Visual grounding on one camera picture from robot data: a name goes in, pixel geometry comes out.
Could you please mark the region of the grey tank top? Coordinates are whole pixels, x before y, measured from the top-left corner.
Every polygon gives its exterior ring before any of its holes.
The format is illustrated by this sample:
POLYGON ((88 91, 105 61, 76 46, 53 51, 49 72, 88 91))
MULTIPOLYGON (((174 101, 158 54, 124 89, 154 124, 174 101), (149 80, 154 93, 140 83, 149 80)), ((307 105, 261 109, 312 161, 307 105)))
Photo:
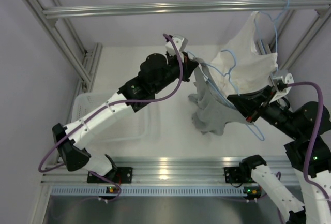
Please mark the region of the grey tank top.
POLYGON ((238 110, 225 99, 225 94, 217 87, 205 61, 195 58, 199 67, 194 70, 197 92, 188 96, 189 101, 197 106, 192 115, 192 123, 203 134, 213 133, 221 136, 226 124, 248 122, 238 110))

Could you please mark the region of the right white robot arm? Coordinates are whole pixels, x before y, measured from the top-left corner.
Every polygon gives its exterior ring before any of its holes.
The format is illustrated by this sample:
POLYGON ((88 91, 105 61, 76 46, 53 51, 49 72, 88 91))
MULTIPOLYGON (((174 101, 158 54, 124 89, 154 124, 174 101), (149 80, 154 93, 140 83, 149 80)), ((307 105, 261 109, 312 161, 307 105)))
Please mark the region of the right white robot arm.
POLYGON ((286 223, 330 223, 330 149, 321 135, 330 131, 330 113, 323 104, 321 89, 317 101, 295 112, 272 100, 277 87, 248 94, 230 95, 228 100, 252 123, 262 118, 292 141, 285 153, 298 178, 303 200, 298 200, 271 171, 260 155, 244 158, 237 167, 225 168, 227 183, 257 183, 276 205, 286 223))

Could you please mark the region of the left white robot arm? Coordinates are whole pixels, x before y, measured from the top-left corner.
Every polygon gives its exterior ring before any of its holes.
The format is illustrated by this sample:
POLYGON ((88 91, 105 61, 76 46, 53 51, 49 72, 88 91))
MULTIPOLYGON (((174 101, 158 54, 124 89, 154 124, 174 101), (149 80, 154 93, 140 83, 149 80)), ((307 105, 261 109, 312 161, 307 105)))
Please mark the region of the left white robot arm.
POLYGON ((105 103, 95 110, 67 124, 52 128, 57 150, 69 172, 85 169, 97 173, 109 183, 117 176, 117 166, 107 154, 98 155, 86 149, 96 136, 112 124, 147 106, 155 95, 174 81, 188 82, 198 62, 186 52, 176 55, 149 55, 140 65, 138 75, 126 82, 105 103))

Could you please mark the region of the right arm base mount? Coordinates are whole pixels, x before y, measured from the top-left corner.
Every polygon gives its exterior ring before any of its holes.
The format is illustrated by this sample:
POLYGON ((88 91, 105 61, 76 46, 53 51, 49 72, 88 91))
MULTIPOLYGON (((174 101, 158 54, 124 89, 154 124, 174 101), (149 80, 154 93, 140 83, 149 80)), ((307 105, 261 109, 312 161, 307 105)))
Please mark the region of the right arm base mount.
POLYGON ((243 173, 240 167, 224 167, 225 182, 229 184, 243 183, 243 173))

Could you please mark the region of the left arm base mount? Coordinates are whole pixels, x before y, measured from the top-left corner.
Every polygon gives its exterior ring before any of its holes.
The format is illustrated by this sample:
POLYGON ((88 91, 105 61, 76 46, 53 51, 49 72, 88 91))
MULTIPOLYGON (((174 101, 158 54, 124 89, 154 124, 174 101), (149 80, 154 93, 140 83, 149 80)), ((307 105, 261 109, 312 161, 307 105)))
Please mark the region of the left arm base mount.
MULTIPOLYGON (((111 170, 106 175, 102 176, 114 183, 131 184, 132 183, 133 167, 118 167, 116 170, 111 170)), ((87 176, 87 183, 99 184, 106 183, 105 180, 92 175, 91 173, 87 176)))

